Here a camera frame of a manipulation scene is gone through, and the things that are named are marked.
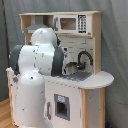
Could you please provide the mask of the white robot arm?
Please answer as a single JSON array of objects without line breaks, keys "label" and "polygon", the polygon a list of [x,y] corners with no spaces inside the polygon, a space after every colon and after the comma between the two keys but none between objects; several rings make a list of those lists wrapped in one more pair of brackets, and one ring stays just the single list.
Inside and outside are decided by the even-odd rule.
[{"label": "white robot arm", "polygon": [[39,28],[29,45],[16,45],[10,53],[10,81],[14,121],[18,128],[52,128],[44,117],[45,76],[64,70],[64,53],[52,28]]}]

